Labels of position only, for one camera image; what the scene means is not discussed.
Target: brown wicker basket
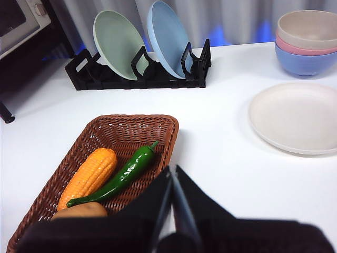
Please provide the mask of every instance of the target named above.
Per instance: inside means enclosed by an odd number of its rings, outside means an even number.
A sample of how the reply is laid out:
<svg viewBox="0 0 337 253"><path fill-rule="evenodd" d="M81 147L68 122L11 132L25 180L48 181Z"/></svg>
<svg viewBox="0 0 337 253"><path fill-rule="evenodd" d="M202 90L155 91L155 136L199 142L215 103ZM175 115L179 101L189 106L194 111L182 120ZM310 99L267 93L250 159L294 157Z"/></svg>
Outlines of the brown wicker basket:
<svg viewBox="0 0 337 253"><path fill-rule="evenodd" d="M169 164L178 129L178 121L168 115L104 115L91 121L35 199L9 240L7 252L15 252L17 242L29 225L53 216L65 186L96 148L115 150L118 157L116 173L136 149L158 140L153 165L118 196L103 203L109 215L121 210Z"/></svg>

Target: blue bowl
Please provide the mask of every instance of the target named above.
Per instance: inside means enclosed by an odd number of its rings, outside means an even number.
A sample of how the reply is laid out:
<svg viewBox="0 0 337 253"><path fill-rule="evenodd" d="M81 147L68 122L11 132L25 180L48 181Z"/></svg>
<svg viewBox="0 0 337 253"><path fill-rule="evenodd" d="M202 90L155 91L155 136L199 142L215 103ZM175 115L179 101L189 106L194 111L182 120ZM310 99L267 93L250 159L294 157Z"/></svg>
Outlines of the blue bowl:
<svg viewBox="0 0 337 253"><path fill-rule="evenodd" d="M337 52L314 56L291 54L276 43L275 50L282 67L295 75L317 75L337 62Z"/></svg>

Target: white table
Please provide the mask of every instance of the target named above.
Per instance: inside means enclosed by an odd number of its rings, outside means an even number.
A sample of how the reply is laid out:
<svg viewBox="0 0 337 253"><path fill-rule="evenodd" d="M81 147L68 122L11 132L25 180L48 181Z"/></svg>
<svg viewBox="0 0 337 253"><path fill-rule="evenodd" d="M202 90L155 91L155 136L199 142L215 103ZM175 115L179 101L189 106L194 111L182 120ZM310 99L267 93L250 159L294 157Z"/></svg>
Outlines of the white table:
<svg viewBox="0 0 337 253"><path fill-rule="evenodd" d="M211 54L205 89L76 91L64 70L69 60L57 60L4 101L16 120L1 121L1 252L85 125L102 114L176 117L172 166L236 217L311 223L337 250L337 154L283 152L247 121L260 91L283 82L337 88L337 66L299 80L280 68L273 43L213 47Z"/></svg>

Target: bowl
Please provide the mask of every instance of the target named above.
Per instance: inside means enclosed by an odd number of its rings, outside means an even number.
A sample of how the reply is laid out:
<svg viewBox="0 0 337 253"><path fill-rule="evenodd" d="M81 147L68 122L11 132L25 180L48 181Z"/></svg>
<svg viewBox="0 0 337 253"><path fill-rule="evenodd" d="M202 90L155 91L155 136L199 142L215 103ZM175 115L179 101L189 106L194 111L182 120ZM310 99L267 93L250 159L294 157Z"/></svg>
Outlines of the bowl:
<svg viewBox="0 0 337 253"><path fill-rule="evenodd" d="M337 14L323 11L296 11L283 15L279 37L295 47L322 50L337 47Z"/></svg>
<svg viewBox="0 0 337 253"><path fill-rule="evenodd" d="M295 75L317 75L337 62L337 52L324 55L298 55L282 50L275 43L277 59L282 67Z"/></svg>
<svg viewBox="0 0 337 253"><path fill-rule="evenodd" d="M287 51L288 53L291 53L291 54L324 55L324 54L331 54L331 53L337 52L337 47L331 47L329 49L313 50L313 49L304 49L304 48L290 45L280 38L278 31L276 31L276 44L279 46L280 49Z"/></svg>

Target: dish rack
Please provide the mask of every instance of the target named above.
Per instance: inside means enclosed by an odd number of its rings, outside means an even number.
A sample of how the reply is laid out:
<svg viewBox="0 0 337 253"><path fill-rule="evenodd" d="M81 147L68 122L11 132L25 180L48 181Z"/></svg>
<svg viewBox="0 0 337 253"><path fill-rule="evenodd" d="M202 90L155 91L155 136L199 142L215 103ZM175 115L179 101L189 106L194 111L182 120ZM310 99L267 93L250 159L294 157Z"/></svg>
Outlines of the dish rack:
<svg viewBox="0 0 337 253"><path fill-rule="evenodd" d="M186 69L185 61L190 55L193 64L190 72ZM141 74L136 68L137 62L144 56L148 61L148 67ZM200 57L196 57L192 53L192 47L188 42L181 58L181 64L186 79L178 79L171 76L161 63L152 60L144 46L140 48L131 62L131 67L137 77L136 81L125 79L107 65L97 63L100 58L97 53L91 57L90 52L84 49L71 62L69 62L65 70L73 82L75 88L80 90L104 90L104 89L153 89L153 88L194 88L206 87L206 76L211 66L211 50L210 40L206 39ZM87 63L77 71L76 68L84 61Z"/></svg>

